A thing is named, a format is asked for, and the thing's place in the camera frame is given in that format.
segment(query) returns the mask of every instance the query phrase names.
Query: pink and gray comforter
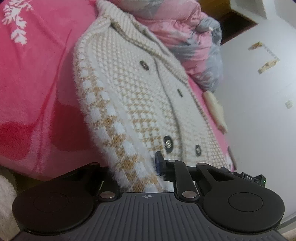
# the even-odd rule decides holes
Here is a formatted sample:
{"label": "pink and gray comforter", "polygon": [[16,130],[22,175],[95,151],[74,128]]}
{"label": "pink and gray comforter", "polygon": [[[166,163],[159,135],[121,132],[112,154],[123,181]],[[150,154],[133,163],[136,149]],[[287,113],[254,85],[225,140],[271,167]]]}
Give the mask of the pink and gray comforter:
{"label": "pink and gray comforter", "polygon": [[217,20],[195,0],[110,0],[146,25],[179,59],[188,75],[214,92],[223,78]]}

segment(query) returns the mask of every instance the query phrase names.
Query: pink bed sheet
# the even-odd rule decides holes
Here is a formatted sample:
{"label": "pink bed sheet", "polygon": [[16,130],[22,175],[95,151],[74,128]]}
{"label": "pink bed sheet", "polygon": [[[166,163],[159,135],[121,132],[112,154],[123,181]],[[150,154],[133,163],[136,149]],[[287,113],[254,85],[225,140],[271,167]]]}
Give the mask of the pink bed sheet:
{"label": "pink bed sheet", "polygon": [[[72,73],[73,47],[96,16],[94,0],[0,4],[0,165],[39,180],[94,161],[104,165],[83,121]],[[189,81],[209,114],[202,91]],[[227,143],[209,119],[226,154]]]}

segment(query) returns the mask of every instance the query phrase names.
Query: houndstooth cardigan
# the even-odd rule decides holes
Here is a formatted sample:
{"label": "houndstooth cardigan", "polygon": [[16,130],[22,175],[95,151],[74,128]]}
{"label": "houndstooth cardigan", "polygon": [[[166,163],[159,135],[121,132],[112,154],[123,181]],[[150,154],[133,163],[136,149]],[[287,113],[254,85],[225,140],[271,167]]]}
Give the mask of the houndstooth cardigan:
{"label": "houndstooth cardigan", "polygon": [[157,151],[188,166],[227,166],[179,61],[131,15],[105,0],[97,7],[74,50],[75,81],[92,138],[121,188],[165,190]]}

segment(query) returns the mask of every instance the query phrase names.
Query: white wall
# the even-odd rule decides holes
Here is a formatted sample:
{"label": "white wall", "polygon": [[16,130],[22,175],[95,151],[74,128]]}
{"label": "white wall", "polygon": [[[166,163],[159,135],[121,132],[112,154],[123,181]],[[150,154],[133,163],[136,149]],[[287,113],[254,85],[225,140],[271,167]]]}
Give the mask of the white wall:
{"label": "white wall", "polygon": [[274,3],[278,16],[296,28],[296,3],[292,0],[274,0]]}
{"label": "white wall", "polygon": [[[248,50],[258,41],[281,60],[262,74],[258,69],[273,58],[262,48]],[[224,82],[215,95],[238,171],[266,176],[266,187],[285,203],[286,218],[296,212],[296,29],[280,18],[264,20],[224,44],[222,58]],[[294,102],[289,110],[288,100]]]}

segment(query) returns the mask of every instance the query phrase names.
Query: white and tan knit garment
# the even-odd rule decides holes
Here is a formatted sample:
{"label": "white and tan knit garment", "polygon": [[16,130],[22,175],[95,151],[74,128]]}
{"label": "white and tan knit garment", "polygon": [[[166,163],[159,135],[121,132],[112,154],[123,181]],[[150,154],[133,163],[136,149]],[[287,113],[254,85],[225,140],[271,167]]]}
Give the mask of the white and tan knit garment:
{"label": "white and tan knit garment", "polygon": [[[156,151],[188,166],[227,166],[179,61],[131,15],[108,1],[98,0],[97,7],[98,19],[76,45],[74,72],[93,140],[119,185],[164,191],[153,166]],[[171,153],[165,136],[173,140]]]}

